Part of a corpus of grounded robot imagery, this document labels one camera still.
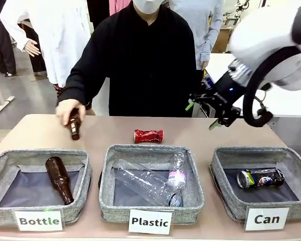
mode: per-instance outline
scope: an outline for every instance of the clear plastic bottle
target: clear plastic bottle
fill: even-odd
[[[172,159],[172,167],[169,174],[169,184],[176,190],[182,190],[186,185],[186,175],[184,167],[184,153],[178,152],[174,154]]]
[[[118,169],[116,179],[122,181],[154,206],[178,207],[181,196],[168,184],[168,180],[135,161],[120,159],[113,164]]]

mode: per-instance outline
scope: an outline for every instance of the white lab coat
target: white lab coat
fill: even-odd
[[[49,81],[64,87],[90,38],[83,1],[7,0],[0,19],[22,51],[29,39],[17,22],[27,18],[39,36]]]

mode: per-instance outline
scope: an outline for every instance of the black cable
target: black cable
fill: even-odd
[[[249,6],[250,6],[250,1],[248,0],[247,2],[246,2],[246,4],[244,5],[244,6],[246,6],[247,5],[247,7],[246,8],[243,8],[243,10],[247,10],[248,8],[249,8]]]
[[[263,0],[263,3],[262,3],[261,8],[262,8],[262,7],[265,7],[265,4],[266,4],[266,0]]]
[[[102,178],[102,172],[100,173],[99,180],[98,180],[98,189],[100,189],[101,178]]]
[[[254,118],[252,114],[253,102],[255,99],[256,91],[258,90],[265,76],[275,66],[277,66],[284,60],[300,53],[301,51],[296,46],[282,48],[276,51],[274,54],[270,55],[253,73],[250,81],[247,84],[243,100],[243,116],[245,121],[250,126],[262,127],[273,118],[273,114],[266,110],[263,111],[263,113],[257,119]]]

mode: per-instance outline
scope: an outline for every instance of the gray fabric bin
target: gray fabric bin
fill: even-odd
[[[230,180],[232,170],[278,168],[285,176],[285,184],[278,187],[240,189]],[[290,207],[288,220],[301,220],[301,157],[290,148],[278,147],[221,147],[213,155],[211,173],[220,191],[228,215],[237,222],[244,222],[247,207]],[[252,201],[243,201],[243,195],[252,195]],[[277,195],[277,201],[261,202],[267,192]]]
[[[63,205],[53,189],[46,160],[58,156],[71,179],[74,202]],[[11,150],[0,155],[0,226],[17,226],[15,211],[60,210],[63,220],[77,220],[83,208],[91,179],[89,157],[77,150]]]
[[[182,190],[183,207],[114,206],[115,174],[112,165],[118,159],[134,160],[151,170],[170,170],[174,153],[185,155],[186,187]],[[204,194],[198,171],[191,152],[184,147],[160,145],[113,145],[107,150],[99,191],[101,216],[104,221],[128,223],[131,209],[149,211],[171,211],[172,224],[193,224],[204,206]]]

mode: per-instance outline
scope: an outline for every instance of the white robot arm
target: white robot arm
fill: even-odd
[[[228,71],[216,84],[206,76],[201,93],[191,99],[216,110],[215,124],[228,127],[242,117],[249,125],[262,127],[273,115],[263,103],[253,115],[258,89],[269,88],[270,83],[291,91],[301,89],[301,6],[258,9],[237,26],[230,44],[236,59]],[[243,95],[241,116],[233,103]]]

